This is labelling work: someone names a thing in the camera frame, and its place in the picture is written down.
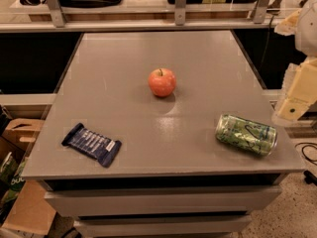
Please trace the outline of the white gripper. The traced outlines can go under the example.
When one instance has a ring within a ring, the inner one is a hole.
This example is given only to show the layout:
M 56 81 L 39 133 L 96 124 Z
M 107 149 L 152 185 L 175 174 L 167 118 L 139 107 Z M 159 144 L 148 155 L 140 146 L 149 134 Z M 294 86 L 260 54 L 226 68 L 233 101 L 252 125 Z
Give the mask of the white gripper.
M 296 48 L 308 57 L 317 57 L 317 1 L 309 0 L 278 23 L 274 31 L 282 36 L 295 35 Z M 278 126 L 293 125 L 316 101 L 317 59 L 307 58 L 300 65 L 291 63 L 271 120 Z

